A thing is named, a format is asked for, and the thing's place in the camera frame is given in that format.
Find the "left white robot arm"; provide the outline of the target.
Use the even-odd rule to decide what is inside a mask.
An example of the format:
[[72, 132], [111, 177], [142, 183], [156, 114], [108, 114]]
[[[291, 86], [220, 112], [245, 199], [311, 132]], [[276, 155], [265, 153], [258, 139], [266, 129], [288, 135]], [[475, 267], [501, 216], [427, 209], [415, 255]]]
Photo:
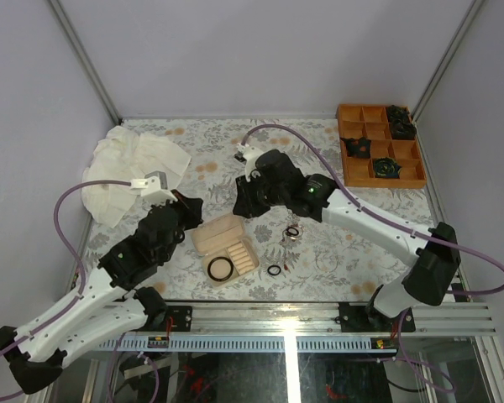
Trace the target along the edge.
[[171, 260], [187, 230], [202, 223], [200, 198], [173, 191], [153, 206], [135, 232], [112, 246], [79, 285], [22, 327], [0, 328], [0, 349], [21, 391], [32, 395], [56, 381], [91, 348], [121, 333], [158, 331], [168, 307], [144, 282]]

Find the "black bangle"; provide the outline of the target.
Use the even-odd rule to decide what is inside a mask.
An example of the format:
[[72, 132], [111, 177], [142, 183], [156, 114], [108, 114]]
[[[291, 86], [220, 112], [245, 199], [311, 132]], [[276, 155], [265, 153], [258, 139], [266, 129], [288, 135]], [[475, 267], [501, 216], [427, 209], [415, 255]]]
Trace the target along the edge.
[[234, 264], [227, 257], [216, 257], [207, 266], [207, 276], [216, 282], [229, 280], [234, 273]]

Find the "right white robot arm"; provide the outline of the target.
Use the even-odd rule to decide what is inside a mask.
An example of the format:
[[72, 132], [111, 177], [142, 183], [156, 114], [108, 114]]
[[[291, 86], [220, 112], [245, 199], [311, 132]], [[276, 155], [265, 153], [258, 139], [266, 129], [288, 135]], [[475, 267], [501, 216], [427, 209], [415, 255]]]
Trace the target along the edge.
[[366, 321], [385, 331], [396, 317], [417, 304], [439, 306], [459, 268], [460, 257], [449, 245], [455, 231], [444, 222], [427, 228], [424, 238], [415, 230], [403, 232], [403, 220], [342, 192], [325, 175], [304, 175], [287, 154], [239, 146], [237, 159], [244, 174], [237, 178], [233, 212], [244, 218], [260, 217], [272, 207], [284, 206], [299, 217], [346, 228], [377, 244], [407, 266], [392, 282], [381, 285], [366, 307]]

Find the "beige jewelry box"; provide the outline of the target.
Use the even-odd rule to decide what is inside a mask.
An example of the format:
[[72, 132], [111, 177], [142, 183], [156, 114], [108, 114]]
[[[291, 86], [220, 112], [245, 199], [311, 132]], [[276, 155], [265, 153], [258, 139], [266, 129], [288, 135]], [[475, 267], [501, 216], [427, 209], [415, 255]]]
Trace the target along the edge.
[[[244, 220], [226, 214], [202, 224], [192, 231], [192, 242], [202, 257], [202, 269], [213, 288], [230, 285], [250, 275], [260, 267], [260, 261], [251, 238], [246, 234]], [[216, 257], [227, 257], [234, 264], [232, 277], [216, 282], [207, 276], [207, 266]]]

